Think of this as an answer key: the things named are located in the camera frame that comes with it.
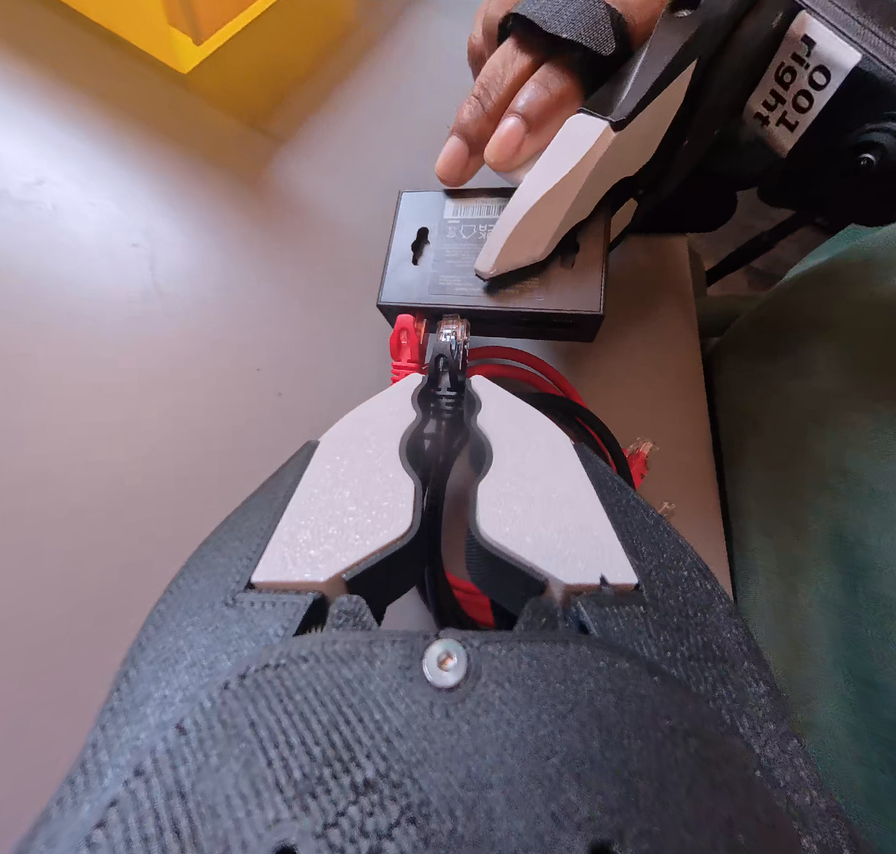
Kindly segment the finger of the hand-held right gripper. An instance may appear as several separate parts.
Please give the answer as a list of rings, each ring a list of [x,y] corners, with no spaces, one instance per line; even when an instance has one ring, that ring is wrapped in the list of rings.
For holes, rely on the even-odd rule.
[[[579,111],[523,178],[481,250],[483,280],[541,262],[621,180],[653,157],[685,99],[695,62],[615,132],[608,120]]]

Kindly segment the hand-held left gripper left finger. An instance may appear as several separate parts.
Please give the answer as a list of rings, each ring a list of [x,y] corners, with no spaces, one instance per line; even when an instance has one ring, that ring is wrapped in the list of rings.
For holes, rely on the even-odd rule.
[[[323,434],[250,581],[263,591],[349,591],[350,576],[409,539],[420,484],[401,456],[419,420],[409,375]]]

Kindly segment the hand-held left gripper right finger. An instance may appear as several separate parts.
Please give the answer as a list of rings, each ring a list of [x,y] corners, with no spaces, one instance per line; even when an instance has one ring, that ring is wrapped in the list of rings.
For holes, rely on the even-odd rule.
[[[631,591],[639,579],[573,442],[535,407],[468,381],[482,452],[469,528],[502,568],[543,591]]]

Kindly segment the black network switch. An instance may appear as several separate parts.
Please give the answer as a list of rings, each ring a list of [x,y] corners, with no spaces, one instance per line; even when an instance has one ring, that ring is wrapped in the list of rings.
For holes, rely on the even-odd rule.
[[[394,325],[457,314],[474,336],[592,342],[604,318],[609,231],[594,213],[534,266],[483,281],[474,265],[512,188],[401,191],[377,297]]]

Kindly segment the person's right hand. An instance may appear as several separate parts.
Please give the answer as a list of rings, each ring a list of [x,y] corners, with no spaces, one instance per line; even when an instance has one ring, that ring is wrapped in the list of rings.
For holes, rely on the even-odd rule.
[[[498,42],[501,20],[520,0],[484,0],[468,41],[473,86],[457,110],[434,172],[446,188],[484,166],[512,174],[553,139],[586,95],[574,59],[535,31]],[[624,20],[635,50],[647,41],[669,0],[605,0]]]

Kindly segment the person's green clothing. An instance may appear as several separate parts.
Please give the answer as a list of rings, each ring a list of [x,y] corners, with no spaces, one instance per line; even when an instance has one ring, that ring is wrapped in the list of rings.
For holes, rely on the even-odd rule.
[[[894,852],[894,224],[804,258],[708,372],[738,606],[824,780]]]

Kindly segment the yellow plastic bin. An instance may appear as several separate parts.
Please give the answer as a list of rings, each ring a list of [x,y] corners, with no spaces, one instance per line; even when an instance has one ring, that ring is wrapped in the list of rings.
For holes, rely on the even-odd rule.
[[[2,0],[2,48],[193,150],[225,126],[265,142],[326,75],[357,0]]]

